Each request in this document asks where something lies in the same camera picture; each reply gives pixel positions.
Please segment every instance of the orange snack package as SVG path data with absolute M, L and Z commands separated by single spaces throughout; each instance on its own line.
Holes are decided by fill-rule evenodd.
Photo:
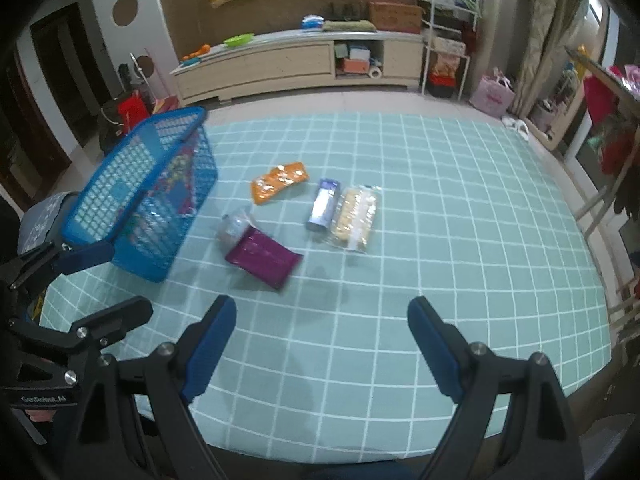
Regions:
M 305 165 L 302 162 L 292 162 L 284 166 L 277 166 L 269 173 L 254 178 L 251 181 L 251 196 L 257 205 L 264 204 L 276 193 L 297 182 L 308 180 Z

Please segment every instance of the cabinet drawer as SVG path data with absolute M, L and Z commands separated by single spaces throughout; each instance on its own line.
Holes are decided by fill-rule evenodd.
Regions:
M 328 44 L 276 48 L 205 63 L 180 74 L 183 98 L 246 83 L 300 75 L 331 73 Z
M 383 77 L 408 77 L 420 79 L 422 43 L 412 41 L 385 41 Z

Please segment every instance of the teal grid tablecloth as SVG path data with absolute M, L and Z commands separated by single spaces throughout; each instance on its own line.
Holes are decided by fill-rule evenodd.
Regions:
M 361 462 L 436 447 L 452 402 L 434 386 L 406 325 L 425 295 L 469 341 L 498 354 L 548 354 L 566 393 L 610 360 L 604 290 L 562 195 L 518 134 L 470 121 L 397 114 L 273 118 L 208 130 L 220 179 L 169 278 L 110 264 L 60 277 L 46 326 L 132 294 L 154 302 L 120 358 L 175 340 L 217 294 L 238 326 L 207 392 L 192 405 L 207 442 L 296 462 Z M 301 160 L 310 181 L 254 206 L 263 230 L 304 254 L 280 293 L 223 260 L 219 218 L 250 204 L 249 181 Z M 382 187 L 367 254 L 305 229 L 323 177 Z M 489 433 L 500 430 L 499 398 Z M 148 412 L 148 402 L 140 399 Z

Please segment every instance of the blue plastic basket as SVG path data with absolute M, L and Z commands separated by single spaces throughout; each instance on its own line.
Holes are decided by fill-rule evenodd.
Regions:
M 205 116 L 180 108 L 138 124 L 78 197 L 63 238 L 72 246 L 110 240 L 115 265 L 164 280 L 218 178 Z

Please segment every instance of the metal screw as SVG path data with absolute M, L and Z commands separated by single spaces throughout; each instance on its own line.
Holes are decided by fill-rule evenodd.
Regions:
M 78 376 L 76 376 L 76 373 L 73 370 L 67 370 L 65 372 L 65 383 L 68 384 L 69 386 L 73 386 L 77 382 L 78 382 Z
M 484 355 L 486 354 L 486 345 L 484 343 L 475 342 L 469 345 L 471 349 L 471 353 L 473 355 Z
M 531 357 L 533 358 L 533 362 L 540 366 L 546 365 L 549 362 L 549 359 L 542 352 L 535 352 Z
M 113 356 L 111 354 L 103 354 L 98 357 L 98 366 L 109 366 Z
M 173 343 L 160 343 L 156 348 L 156 352 L 161 356 L 171 355 L 175 352 L 175 345 Z

